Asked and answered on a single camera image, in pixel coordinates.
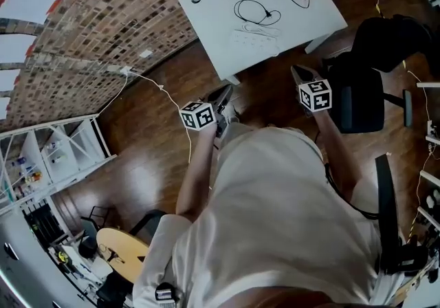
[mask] white table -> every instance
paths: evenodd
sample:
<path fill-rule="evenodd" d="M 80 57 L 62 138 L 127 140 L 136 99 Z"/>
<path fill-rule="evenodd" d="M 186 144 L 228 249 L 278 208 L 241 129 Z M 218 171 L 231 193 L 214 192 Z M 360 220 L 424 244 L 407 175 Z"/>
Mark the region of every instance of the white table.
<path fill-rule="evenodd" d="M 240 30 L 245 23 L 234 14 L 234 4 L 239 0 L 179 0 L 199 39 L 205 48 L 220 79 L 239 84 L 236 73 L 266 60 L 271 55 L 260 52 L 243 53 L 230 45 L 233 30 Z M 332 0 L 310 0 L 310 6 L 302 9 L 290 0 L 256 0 L 268 11 L 278 10 L 282 17 L 271 28 L 280 30 L 277 46 L 280 52 L 312 41 L 306 47 L 310 53 L 335 31 L 347 26 Z M 307 5 L 307 1 L 295 0 Z M 241 5 L 242 16 L 254 21 L 264 17 L 264 11 L 256 4 Z"/>

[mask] round wooden table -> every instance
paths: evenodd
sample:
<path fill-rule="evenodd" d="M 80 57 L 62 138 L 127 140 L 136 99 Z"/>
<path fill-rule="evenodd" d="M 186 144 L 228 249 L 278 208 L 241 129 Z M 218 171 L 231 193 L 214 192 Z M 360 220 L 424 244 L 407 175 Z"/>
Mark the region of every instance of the round wooden table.
<path fill-rule="evenodd" d="M 103 228 L 96 235 L 98 249 L 106 262 L 121 276 L 134 283 L 140 275 L 147 244 L 124 231 Z"/>

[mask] sleeve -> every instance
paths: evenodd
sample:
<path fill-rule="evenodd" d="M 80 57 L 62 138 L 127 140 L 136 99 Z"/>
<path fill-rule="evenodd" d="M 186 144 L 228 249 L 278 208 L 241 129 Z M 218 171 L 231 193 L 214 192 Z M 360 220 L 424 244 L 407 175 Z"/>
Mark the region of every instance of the sleeve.
<path fill-rule="evenodd" d="M 178 238 L 192 225 L 191 221 L 174 214 L 164 215 L 151 241 L 142 271 L 133 286 L 135 308 L 157 308 L 155 289 L 165 275 L 172 275 L 167 267 L 173 256 L 173 248 Z"/>

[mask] black cable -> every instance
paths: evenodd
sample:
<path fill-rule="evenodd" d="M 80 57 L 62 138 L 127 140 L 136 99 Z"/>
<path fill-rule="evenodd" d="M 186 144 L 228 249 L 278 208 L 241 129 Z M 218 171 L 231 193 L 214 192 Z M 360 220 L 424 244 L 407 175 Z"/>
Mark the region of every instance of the black cable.
<path fill-rule="evenodd" d="M 241 4 L 242 4 L 243 2 L 245 2 L 245 1 L 251 1 L 251 2 L 253 2 L 253 3 L 257 3 L 257 4 L 259 4 L 259 5 L 264 9 L 264 12 L 265 12 L 265 14 L 266 14 L 266 15 L 263 17 L 263 19 L 261 19 L 260 21 L 251 21 L 251 20 L 249 20 L 249 19 L 245 19 L 245 18 L 241 15 L 241 13 L 240 13 L 240 6 L 241 6 Z M 309 6 L 310 6 L 310 0 L 308 0 L 308 2 L 307 2 L 307 6 L 302 6 L 302 5 L 300 5 L 299 3 L 297 3 L 297 2 L 294 1 L 294 0 L 291 0 L 291 1 L 292 1 L 295 5 L 299 6 L 300 8 L 304 8 L 304 9 L 305 9 L 305 8 L 309 8 Z M 277 13 L 279 14 L 278 19 L 277 19 L 276 21 L 272 21 L 271 23 L 263 23 L 264 20 L 266 20 L 266 19 L 272 17 L 272 13 L 274 13 L 274 12 L 277 12 Z M 277 23 L 278 21 L 281 20 L 281 12 L 279 12 L 278 10 L 267 11 L 267 8 L 266 8 L 262 3 L 259 3 L 259 2 L 256 1 L 256 0 L 239 0 L 239 1 L 237 1 L 237 2 L 235 3 L 235 5 L 234 5 L 234 14 L 235 14 L 235 16 L 237 16 L 239 19 L 242 19 L 242 20 L 245 21 L 245 22 L 254 23 L 254 24 L 256 24 L 256 25 L 273 25 L 273 24 L 275 24 L 275 23 Z"/>

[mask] white shirt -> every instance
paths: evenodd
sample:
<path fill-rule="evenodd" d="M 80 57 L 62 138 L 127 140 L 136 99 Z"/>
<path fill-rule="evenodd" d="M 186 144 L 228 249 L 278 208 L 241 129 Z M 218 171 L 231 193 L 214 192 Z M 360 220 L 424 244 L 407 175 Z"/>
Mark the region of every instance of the white shirt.
<path fill-rule="evenodd" d="M 363 180 L 354 193 L 356 206 L 372 211 L 377 190 Z M 218 307 L 247 289 L 274 286 L 368 304 L 379 254 L 375 224 L 328 184 L 318 147 L 295 131 L 260 129 L 222 149 L 196 222 L 162 217 L 134 305 L 158 307 L 154 292 L 162 282 L 183 293 L 188 308 Z"/>

